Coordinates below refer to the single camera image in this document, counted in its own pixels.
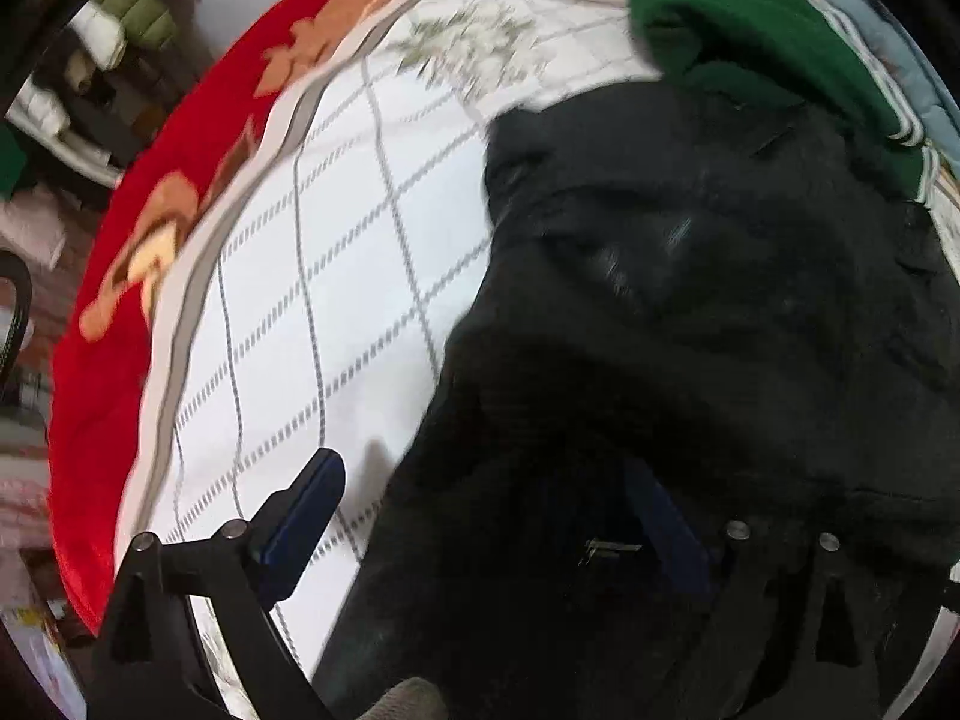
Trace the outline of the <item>black jacket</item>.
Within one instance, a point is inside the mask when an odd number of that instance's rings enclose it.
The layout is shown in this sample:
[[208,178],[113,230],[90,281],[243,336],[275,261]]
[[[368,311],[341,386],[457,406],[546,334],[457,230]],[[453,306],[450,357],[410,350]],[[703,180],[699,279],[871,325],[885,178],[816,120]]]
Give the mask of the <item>black jacket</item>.
[[635,718],[628,486],[900,499],[900,686],[958,559],[958,286],[825,110],[619,83],[491,122],[487,273],[314,673],[455,718]]

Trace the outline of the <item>shelf with folded clothes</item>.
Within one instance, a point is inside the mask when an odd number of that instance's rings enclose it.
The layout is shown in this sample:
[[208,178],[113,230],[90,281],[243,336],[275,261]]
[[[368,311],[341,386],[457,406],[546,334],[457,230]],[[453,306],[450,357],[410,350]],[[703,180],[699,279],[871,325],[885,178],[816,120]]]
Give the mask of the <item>shelf with folded clothes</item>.
[[199,78],[176,0],[2,0],[2,190],[112,190]]

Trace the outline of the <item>white quilted bed sheet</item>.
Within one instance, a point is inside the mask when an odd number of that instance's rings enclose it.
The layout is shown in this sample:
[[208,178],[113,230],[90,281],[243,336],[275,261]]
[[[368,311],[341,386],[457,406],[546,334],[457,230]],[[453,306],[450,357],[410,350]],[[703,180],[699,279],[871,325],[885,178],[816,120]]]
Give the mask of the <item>white quilted bed sheet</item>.
[[[391,0],[334,65],[288,89],[161,291],[119,571],[140,533],[164,544],[210,538],[252,520],[317,450],[334,450],[342,500],[295,591],[268,613],[317,692],[389,481],[487,273],[491,122],[619,83],[747,103],[665,78],[628,0]],[[916,203],[893,190],[880,151],[878,167],[880,187],[928,212],[958,286],[950,188],[937,176]],[[212,603],[189,605],[226,718],[260,718]],[[342,718],[320,700],[327,718]],[[400,706],[455,718],[423,678],[347,718]],[[880,718],[957,712],[958,559],[918,667]]]

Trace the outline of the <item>red floral blanket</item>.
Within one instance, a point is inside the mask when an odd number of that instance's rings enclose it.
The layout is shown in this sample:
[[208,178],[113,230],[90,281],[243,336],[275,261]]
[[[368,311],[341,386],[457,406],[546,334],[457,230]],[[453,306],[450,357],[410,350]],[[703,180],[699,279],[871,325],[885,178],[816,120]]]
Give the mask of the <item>red floral blanket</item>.
[[387,0],[280,0],[174,109],[112,192],[52,353],[49,511],[68,603],[99,631],[137,455],[151,310],[166,271],[259,146],[278,93]]

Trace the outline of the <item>light blue garment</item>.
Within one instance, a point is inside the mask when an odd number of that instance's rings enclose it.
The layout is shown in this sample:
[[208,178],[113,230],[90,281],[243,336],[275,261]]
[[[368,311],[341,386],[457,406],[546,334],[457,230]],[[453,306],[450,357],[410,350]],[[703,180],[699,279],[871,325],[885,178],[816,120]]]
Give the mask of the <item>light blue garment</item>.
[[910,33],[880,0],[827,0],[851,18],[867,47],[884,62],[949,160],[958,160],[958,104]]

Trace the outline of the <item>green striped garment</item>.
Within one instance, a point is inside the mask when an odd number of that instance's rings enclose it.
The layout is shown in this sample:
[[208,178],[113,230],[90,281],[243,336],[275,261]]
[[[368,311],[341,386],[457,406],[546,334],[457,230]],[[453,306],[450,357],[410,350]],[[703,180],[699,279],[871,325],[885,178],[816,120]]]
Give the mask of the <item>green striped garment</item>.
[[893,190],[926,203],[939,154],[849,16],[823,0],[628,0],[665,78],[770,107],[813,104],[880,151]]

